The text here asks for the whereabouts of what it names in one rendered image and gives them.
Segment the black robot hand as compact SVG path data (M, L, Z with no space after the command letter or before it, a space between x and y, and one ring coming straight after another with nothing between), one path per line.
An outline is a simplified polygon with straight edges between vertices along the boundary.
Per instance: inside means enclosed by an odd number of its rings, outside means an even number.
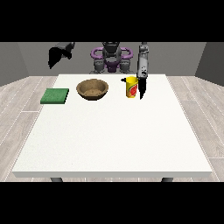
M72 54L69 51L58 47L52 47L49 50L48 55L49 55L48 66L50 69L52 69L54 65L57 64L63 56L65 56L69 60L72 58Z
M122 78L122 81L125 83L126 83L126 78ZM143 98L144 93L146 91L146 79L138 79L137 91L139 91L140 93L140 98Z

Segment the yellow cup with melon print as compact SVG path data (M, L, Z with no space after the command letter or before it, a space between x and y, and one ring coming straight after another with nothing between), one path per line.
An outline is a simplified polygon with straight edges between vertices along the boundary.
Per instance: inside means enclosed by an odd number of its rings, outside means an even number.
M138 78L129 76L126 78L126 96L128 98L135 98L137 94Z

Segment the green square pad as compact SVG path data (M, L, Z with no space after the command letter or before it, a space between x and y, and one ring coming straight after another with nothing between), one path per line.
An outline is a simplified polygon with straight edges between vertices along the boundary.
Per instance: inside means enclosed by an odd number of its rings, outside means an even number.
M48 88L41 100L41 104L64 104L69 93L68 88Z

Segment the brown wooden bowl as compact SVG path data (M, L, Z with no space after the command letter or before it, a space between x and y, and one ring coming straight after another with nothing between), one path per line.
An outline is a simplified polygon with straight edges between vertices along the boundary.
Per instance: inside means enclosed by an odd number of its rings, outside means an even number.
M76 90L78 94L88 101L100 100L109 90L109 85L104 80L90 79L80 82Z

